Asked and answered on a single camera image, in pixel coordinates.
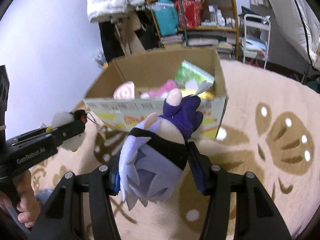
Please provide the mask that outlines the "person's left hand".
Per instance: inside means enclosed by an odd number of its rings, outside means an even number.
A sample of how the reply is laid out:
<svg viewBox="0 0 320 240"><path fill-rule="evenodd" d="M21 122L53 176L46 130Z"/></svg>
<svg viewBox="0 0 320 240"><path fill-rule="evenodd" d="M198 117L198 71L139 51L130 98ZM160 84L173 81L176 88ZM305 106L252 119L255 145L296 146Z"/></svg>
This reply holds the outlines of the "person's left hand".
<svg viewBox="0 0 320 240"><path fill-rule="evenodd" d="M17 191L21 197L17 204L17 209L20 211L17 219L27 228L32 228L41 212L41 205L31 187L31 172L29 170L24 172L21 181L17 184Z"/></svg>

